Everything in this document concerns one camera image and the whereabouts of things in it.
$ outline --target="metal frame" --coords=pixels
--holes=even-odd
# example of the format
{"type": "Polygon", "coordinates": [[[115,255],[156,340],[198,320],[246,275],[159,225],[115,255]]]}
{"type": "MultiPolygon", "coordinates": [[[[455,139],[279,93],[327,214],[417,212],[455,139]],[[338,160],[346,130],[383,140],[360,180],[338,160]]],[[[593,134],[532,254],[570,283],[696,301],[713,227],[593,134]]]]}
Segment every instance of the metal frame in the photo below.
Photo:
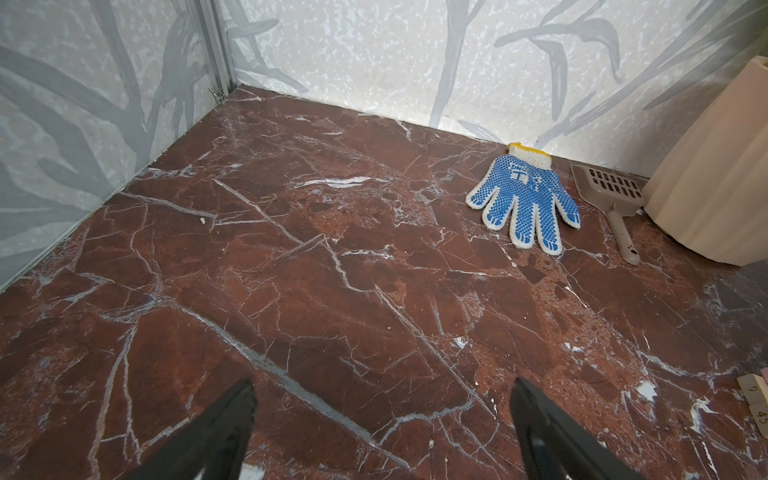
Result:
{"type": "Polygon", "coordinates": [[[205,63],[216,91],[217,101],[222,101],[237,88],[235,67],[232,63],[230,43],[219,0],[187,0],[200,45],[203,47],[205,63]]]}

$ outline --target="blue and white work glove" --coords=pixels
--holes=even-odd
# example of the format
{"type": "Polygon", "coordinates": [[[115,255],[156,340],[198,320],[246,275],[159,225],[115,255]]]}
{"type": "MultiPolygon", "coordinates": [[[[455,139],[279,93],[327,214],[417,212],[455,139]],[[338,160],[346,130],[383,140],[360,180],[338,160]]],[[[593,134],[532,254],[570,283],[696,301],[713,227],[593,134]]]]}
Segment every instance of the blue and white work glove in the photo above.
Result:
{"type": "Polygon", "coordinates": [[[467,194],[467,205],[476,210],[485,207],[482,221],[491,230],[501,230],[512,212],[509,236],[516,247],[533,247],[537,234],[544,252],[559,255],[563,243],[554,208],[565,223],[579,228],[578,207],[552,171],[549,155],[520,144],[508,148],[509,155],[493,160],[482,181],[467,194]]]}

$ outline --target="beige vase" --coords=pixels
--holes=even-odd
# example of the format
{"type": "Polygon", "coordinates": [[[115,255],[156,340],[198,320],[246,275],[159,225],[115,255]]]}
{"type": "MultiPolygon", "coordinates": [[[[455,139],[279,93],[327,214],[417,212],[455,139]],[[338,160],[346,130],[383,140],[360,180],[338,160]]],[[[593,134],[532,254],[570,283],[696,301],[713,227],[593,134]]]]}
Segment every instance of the beige vase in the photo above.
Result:
{"type": "Polygon", "coordinates": [[[767,62],[750,60],[643,189],[662,230],[718,262],[768,258],[767,62]]]}

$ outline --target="scoop handle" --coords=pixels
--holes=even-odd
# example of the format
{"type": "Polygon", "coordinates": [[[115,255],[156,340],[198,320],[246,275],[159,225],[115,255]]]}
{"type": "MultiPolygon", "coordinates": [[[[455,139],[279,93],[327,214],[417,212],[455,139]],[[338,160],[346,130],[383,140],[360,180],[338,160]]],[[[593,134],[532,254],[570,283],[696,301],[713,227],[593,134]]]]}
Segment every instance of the scoop handle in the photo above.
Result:
{"type": "Polygon", "coordinates": [[[639,264],[640,255],[637,253],[637,248],[634,243],[632,243],[632,237],[629,236],[627,226],[624,225],[624,217],[614,208],[611,208],[609,211],[605,212],[605,218],[608,219],[608,225],[610,225],[611,230],[614,231],[614,237],[616,237],[616,244],[619,247],[621,258],[632,265],[639,264]]]}

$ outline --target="glove cuff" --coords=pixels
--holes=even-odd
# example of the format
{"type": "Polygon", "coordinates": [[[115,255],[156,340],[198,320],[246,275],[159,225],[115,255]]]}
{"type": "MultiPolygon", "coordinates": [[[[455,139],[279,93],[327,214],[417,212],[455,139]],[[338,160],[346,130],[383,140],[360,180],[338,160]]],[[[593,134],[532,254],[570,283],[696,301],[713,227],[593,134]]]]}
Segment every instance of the glove cuff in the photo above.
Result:
{"type": "Polygon", "coordinates": [[[509,154],[542,170],[552,169],[552,157],[541,150],[524,147],[522,144],[513,143],[507,145],[509,154]]]}

